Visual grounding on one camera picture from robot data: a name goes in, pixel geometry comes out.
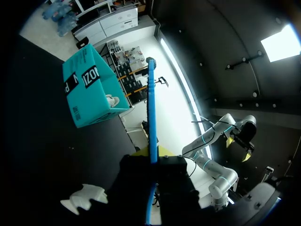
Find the white cabinet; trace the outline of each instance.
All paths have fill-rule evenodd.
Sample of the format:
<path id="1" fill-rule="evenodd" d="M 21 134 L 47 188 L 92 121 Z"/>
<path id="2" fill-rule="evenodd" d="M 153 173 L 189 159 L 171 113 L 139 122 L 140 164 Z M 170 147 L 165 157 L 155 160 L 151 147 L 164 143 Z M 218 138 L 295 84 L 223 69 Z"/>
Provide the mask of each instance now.
<path id="1" fill-rule="evenodd" d="M 112 14 L 110 17 L 102 19 L 100 21 L 100 24 L 102 25 L 103 29 L 107 29 L 111 26 L 114 26 L 116 24 L 120 24 L 121 22 L 128 21 L 130 19 L 134 19 L 138 17 L 138 11 L 137 8 L 132 8 L 127 11 L 123 11 L 118 13 L 118 11 L 114 14 Z"/>
<path id="2" fill-rule="evenodd" d="M 78 40 L 88 37 L 89 43 L 95 45 L 111 35 L 135 26 L 138 26 L 138 9 L 136 6 L 129 6 L 96 19 L 76 31 L 74 36 Z"/>
<path id="3" fill-rule="evenodd" d="M 104 32 L 109 37 L 111 35 L 117 34 L 118 32 L 124 31 L 131 27 L 136 27 L 136 26 L 138 26 L 138 18 L 134 18 L 134 19 L 116 24 L 114 26 L 111 26 L 111 27 L 105 29 Z"/>
<path id="4" fill-rule="evenodd" d="M 104 32 L 99 32 L 91 37 L 89 37 L 89 43 L 92 45 L 95 45 L 96 43 L 100 42 L 101 40 L 104 40 L 107 36 Z"/>
<path id="5" fill-rule="evenodd" d="M 82 40 L 85 37 L 92 37 L 93 35 L 99 33 L 99 32 L 103 32 L 103 29 L 99 23 L 99 21 L 97 21 L 94 24 L 91 24 L 90 26 L 88 26 L 87 28 L 83 29 L 82 31 L 80 31 L 79 33 L 77 33 L 75 35 L 75 37 L 78 40 Z"/>

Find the cable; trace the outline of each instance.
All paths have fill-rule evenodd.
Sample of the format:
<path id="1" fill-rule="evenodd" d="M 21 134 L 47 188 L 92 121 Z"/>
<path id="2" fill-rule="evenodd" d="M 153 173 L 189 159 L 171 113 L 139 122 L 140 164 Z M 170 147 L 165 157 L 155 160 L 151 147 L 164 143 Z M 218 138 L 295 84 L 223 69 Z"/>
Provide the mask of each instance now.
<path id="1" fill-rule="evenodd" d="M 293 159 L 295 158 L 295 155 L 296 155 L 296 153 L 297 153 L 297 150 L 298 150 L 298 148 L 299 148 L 300 141 L 301 141 L 301 136 L 300 136 L 300 138 L 299 138 L 299 142 L 298 142 L 298 145 L 297 145 L 297 148 L 296 148 L 295 154 L 293 154 L 292 161 L 291 161 L 290 165 L 288 166 L 288 168 L 287 168 L 287 170 L 286 170 L 286 172 L 285 172 L 285 174 L 284 174 L 284 175 L 286 175 L 286 174 L 287 174 L 288 170 L 289 170 L 289 169 L 290 169 L 290 167 L 291 167 L 291 164 L 292 164 L 292 162 L 293 162 Z"/>
<path id="2" fill-rule="evenodd" d="M 196 165 L 194 166 L 194 170 L 192 171 L 192 173 L 190 173 L 190 175 L 188 176 L 189 178 L 191 177 L 191 175 L 194 173 L 194 171 L 196 171 L 196 168 L 197 168 L 197 163 L 194 162 Z"/>
<path id="3" fill-rule="evenodd" d="M 216 11 L 224 18 L 224 20 L 229 24 L 229 26 L 232 28 L 232 30 L 234 31 L 234 33 L 236 34 L 236 36 L 238 37 L 240 43 L 242 44 L 243 48 L 245 49 L 246 53 L 247 53 L 247 56 L 248 58 L 250 58 L 250 54 L 249 54 L 249 51 L 248 49 L 246 48 L 246 45 L 244 43 L 244 41 L 242 40 L 242 38 L 240 37 L 240 35 L 238 34 L 237 30 L 234 28 L 234 26 L 231 24 L 231 22 L 226 18 L 226 16 L 218 9 L 218 7 L 213 4 L 210 0 L 206 0 L 211 6 L 213 6 Z M 255 81 L 256 81 L 256 85 L 257 85 L 257 89 L 258 89 L 258 94 L 260 95 L 260 89 L 259 89 L 259 85 L 258 85 L 258 82 L 257 82 L 257 76 L 255 74 L 255 71 L 253 69 L 253 66 L 251 64 L 251 61 L 249 61 L 249 64 L 251 66 L 251 69 L 253 71 L 253 75 L 254 75 L 254 78 L 255 78 Z"/>
<path id="4" fill-rule="evenodd" d="M 213 133 L 212 138 L 211 138 L 207 143 L 202 144 L 202 145 L 200 145 L 200 146 L 198 146 L 198 147 L 196 147 L 196 148 L 193 148 L 192 150 L 185 152 L 183 155 L 186 155 L 187 153 L 192 152 L 192 151 L 194 151 L 194 150 L 196 150 L 196 149 L 199 149 L 200 147 L 202 147 L 202 146 L 204 146 L 204 145 L 210 143 L 210 142 L 213 140 L 214 136 L 215 136 L 215 132 Z"/>
<path id="5" fill-rule="evenodd" d="M 212 122 L 212 121 L 191 121 L 191 122 L 194 122 L 194 123 L 204 123 L 204 122 Z M 238 131 L 240 131 L 240 129 L 236 126 L 236 125 L 234 125 L 234 124 L 231 124 L 231 123 L 228 123 L 228 122 L 226 122 L 226 121 L 220 121 L 220 120 L 216 120 L 216 121 L 214 121 L 215 123 L 217 123 L 217 122 L 221 122 L 221 123 L 225 123 L 225 124 L 228 124 L 228 125 L 231 125 L 231 126 L 233 126 L 233 127 L 235 127 Z"/>
<path id="6" fill-rule="evenodd" d="M 157 23 L 159 24 L 159 28 L 158 28 L 158 32 L 157 32 L 157 36 L 159 36 L 159 30 L 160 30 L 161 24 L 160 24 L 160 22 L 159 22 L 156 18 L 154 18 L 154 16 L 152 15 L 152 8 L 153 8 L 153 6 L 154 6 L 154 0 L 151 1 L 150 15 L 151 15 L 151 17 L 153 18 L 152 20 L 153 20 L 153 21 L 154 21 L 154 20 L 157 21 Z"/>
<path id="7" fill-rule="evenodd" d="M 194 173 L 194 171 L 196 171 L 196 168 L 197 168 L 197 163 L 192 159 L 192 158 L 189 158 L 189 157 L 185 157 L 185 156 L 182 156 L 183 158 L 185 159 L 190 159 L 192 160 L 194 163 L 195 163 L 195 166 L 194 166 L 194 170 L 192 171 L 192 173 L 190 173 L 190 175 L 188 176 L 189 178 L 191 177 L 191 175 Z"/>

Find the black floor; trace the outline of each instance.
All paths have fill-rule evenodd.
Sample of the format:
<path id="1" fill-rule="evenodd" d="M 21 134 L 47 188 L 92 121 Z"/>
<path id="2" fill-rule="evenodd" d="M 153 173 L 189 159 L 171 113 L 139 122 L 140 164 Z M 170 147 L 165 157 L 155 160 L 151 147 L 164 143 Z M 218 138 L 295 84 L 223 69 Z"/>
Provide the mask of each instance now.
<path id="1" fill-rule="evenodd" d="M 63 92 L 62 63 L 19 36 L 5 82 L 6 178 L 26 218 L 58 218 L 59 201 L 82 183 L 108 189 L 135 148 L 119 119 L 77 129 Z"/>

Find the white wall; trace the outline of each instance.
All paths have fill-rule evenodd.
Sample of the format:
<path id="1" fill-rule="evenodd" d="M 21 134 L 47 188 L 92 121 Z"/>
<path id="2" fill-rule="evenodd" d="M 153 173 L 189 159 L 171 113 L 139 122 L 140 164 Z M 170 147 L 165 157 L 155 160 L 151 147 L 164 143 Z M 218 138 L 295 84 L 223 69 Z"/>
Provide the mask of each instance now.
<path id="1" fill-rule="evenodd" d="M 188 101 L 184 95 L 184 91 L 180 86 L 169 61 L 163 53 L 160 44 L 154 36 L 137 40 L 135 42 L 123 45 L 125 50 L 139 46 L 145 57 L 152 57 L 156 60 L 157 68 L 155 69 L 155 79 L 163 76 L 168 84 L 157 84 L 155 88 L 156 97 L 156 123 L 157 137 L 159 143 L 175 155 L 182 154 L 184 146 L 192 142 L 198 137 L 198 131 L 193 123 L 193 115 L 190 111 Z M 143 120 L 147 120 L 146 104 L 140 102 L 135 105 L 135 109 L 124 116 L 124 125 L 126 128 L 139 127 Z M 133 143 L 139 143 L 139 136 L 142 132 L 130 133 Z M 195 164 L 187 160 L 187 172 L 190 174 Z M 201 168 L 197 167 L 195 173 L 191 176 L 191 180 L 196 189 L 200 191 L 200 197 L 209 193 L 208 186 L 213 179 L 208 176 Z"/>

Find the white floor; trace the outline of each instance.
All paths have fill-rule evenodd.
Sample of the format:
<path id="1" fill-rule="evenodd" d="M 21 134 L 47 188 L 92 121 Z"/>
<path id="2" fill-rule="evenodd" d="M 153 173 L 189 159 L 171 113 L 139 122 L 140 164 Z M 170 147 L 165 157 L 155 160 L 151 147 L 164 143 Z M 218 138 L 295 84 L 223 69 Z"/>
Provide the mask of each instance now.
<path id="1" fill-rule="evenodd" d="M 78 51 L 76 40 L 71 32 L 64 37 L 59 37 L 57 23 L 51 19 L 44 20 L 42 13 L 48 5 L 43 4 L 27 20 L 22 28 L 20 35 L 41 47 L 57 58 L 66 61 Z"/>

